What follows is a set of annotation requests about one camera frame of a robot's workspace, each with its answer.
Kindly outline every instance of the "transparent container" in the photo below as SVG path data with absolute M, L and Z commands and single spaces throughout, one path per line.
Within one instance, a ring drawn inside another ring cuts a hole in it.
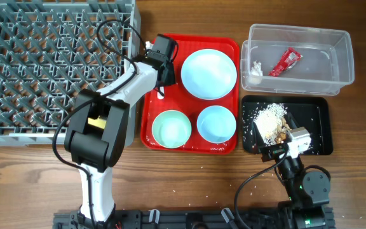
M 279 77 L 269 76 L 289 47 L 303 58 Z M 264 76 L 250 73 L 254 61 L 262 63 Z M 337 95 L 354 77 L 353 49 L 346 31 L 254 24 L 242 44 L 241 84 L 248 91 Z

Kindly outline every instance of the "green bowl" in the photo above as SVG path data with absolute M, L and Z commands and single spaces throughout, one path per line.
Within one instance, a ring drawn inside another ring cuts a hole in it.
M 155 141 L 165 148 L 181 147 L 190 138 L 190 120 L 180 111 L 164 111 L 153 121 L 152 135 Z

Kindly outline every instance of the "red snack package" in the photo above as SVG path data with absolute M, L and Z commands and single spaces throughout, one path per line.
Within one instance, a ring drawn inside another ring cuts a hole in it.
M 279 63 L 272 69 L 269 73 L 270 76 L 277 77 L 284 70 L 293 67 L 297 61 L 302 59 L 302 55 L 295 51 L 293 48 L 289 48 L 285 51 L 282 57 L 279 60 Z

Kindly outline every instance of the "brown tabletop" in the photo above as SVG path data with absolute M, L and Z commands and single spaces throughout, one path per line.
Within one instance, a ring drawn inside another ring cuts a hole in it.
M 331 172 L 329 206 L 337 227 L 366 228 L 366 1 L 150 0 L 138 6 L 145 40 L 157 33 L 196 34 L 229 37 L 241 45 L 255 23 L 348 31 L 355 82 L 326 97 L 334 152 L 302 160 Z M 240 97 L 248 94 L 240 90 Z M 243 180 L 272 164 L 244 152 L 239 141 L 228 156 L 212 156 L 151 151 L 138 136 L 113 170 L 117 209 L 232 208 Z M 63 148 L 61 152 L 69 159 Z M 269 172 L 244 188 L 240 205 L 274 207 L 286 199 Z M 75 210 L 81 201 L 79 172 L 60 163 L 49 145 L 0 148 L 0 228 L 51 228 L 53 213 Z

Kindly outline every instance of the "metal grid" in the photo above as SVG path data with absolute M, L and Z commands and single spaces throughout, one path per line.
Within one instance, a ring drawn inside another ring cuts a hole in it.
M 81 89 L 97 90 L 123 74 L 129 64 L 95 35 L 99 23 L 112 18 L 140 30 L 134 0 L 0 1 L 0 145 L 51 142 Z M 138 52 L 129 27 L 109 24 L 100 35 L 129 57 Z

